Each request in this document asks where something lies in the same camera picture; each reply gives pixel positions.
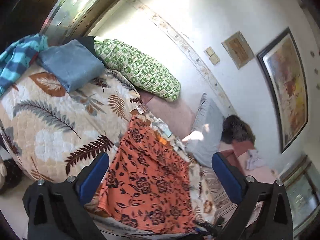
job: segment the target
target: pillowcase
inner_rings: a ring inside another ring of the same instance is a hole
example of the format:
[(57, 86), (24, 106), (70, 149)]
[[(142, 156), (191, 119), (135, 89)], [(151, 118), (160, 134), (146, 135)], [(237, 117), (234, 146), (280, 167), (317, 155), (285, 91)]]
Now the pillowcase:
[(191, 130), (191, 138), (186, 144), (186, 151), (202, 166), (212, 168), (211, 159), (219, 151), (223, 121), (224, 116), (217, 105), (204, 93)]
[(119, 71), (133, 85), (169, 102), (179, 97), (180, 82), (155, 58), (112, 39), (95, 41), (94, 48), (108, 68)]
[(77, 40), (49, 47), (39, 53), (38, 59), (68, 92), (83, 87), (104, 71), (104, 64)]

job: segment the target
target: decorative wallpaper border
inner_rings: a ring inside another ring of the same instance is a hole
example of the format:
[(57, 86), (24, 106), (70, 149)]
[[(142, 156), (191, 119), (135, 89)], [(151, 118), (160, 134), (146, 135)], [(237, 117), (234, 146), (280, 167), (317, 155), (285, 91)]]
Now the decorative wallpaper border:
[(236, 114), (229, 98), (224, 92), (221, 85), (218, 83), (211, 70), (199, 57), (196, 51), (190, 46), (190, 44), (179, 34), (169, 23), (162, 19), (157, 13), (152, 11), (147, 5), (143, 4), (140, 0), (132, 0), (129, 2), (138, 11), (143, 11), (160, 30), (162, 30), (188, 57), (193, 63), (198, 72), (202, 75), (204, 80), (208, 83), (215, 95), (219, 98), (222, 105), (227, 109), (229, 114)]

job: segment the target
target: crumpled cloth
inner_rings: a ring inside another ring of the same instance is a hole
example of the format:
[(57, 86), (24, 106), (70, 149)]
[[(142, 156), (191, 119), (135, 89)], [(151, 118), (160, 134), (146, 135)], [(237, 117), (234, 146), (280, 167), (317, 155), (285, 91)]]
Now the crumpled cloth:
[(115, 220), (159, 234), (193, 231), (189, 165), (133, 116), (100, 191), (98, 207)]
[(0, 55), (0, 96), (14, 85), (29, 68), (38, 52), (48, 48), (47, 37), (28, 35), (5, 49)]
[(259, 156), (256, 149), (248, 150), (250, 158), (246, 161), (246, 169), (252, 171), (256, 168), (265, 166), (266, 163), (262, 157)]

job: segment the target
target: black fabric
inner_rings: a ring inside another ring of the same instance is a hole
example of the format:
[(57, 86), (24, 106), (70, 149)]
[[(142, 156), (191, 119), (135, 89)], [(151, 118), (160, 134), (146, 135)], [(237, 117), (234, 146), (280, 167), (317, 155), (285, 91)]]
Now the black fabric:
[(7, 169), (7, 176), (5, 176), (4, 185), (0, 189), (0, 195), (5, 193), (9, 188), (16, 187), (22, 179), (22, 170), (13, 159), (4, 161)]
[(94, 38), (95, 36), (86, 36), (77, 38), (76, 40), (79, 41), (83, 46), (85, 46), (97, 59), (101, 60), (101, 62), (104, 63), (102, 58), (99, 57), (94, 50)]

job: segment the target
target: small card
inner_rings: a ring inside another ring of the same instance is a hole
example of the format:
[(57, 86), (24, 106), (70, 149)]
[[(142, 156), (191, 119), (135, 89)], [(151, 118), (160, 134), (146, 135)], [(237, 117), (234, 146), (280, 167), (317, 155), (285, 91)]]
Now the small card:
[(146, 105), (137, 106), (137, 110), (139, 114), (143, 114), (149, 111), (149, 108)]

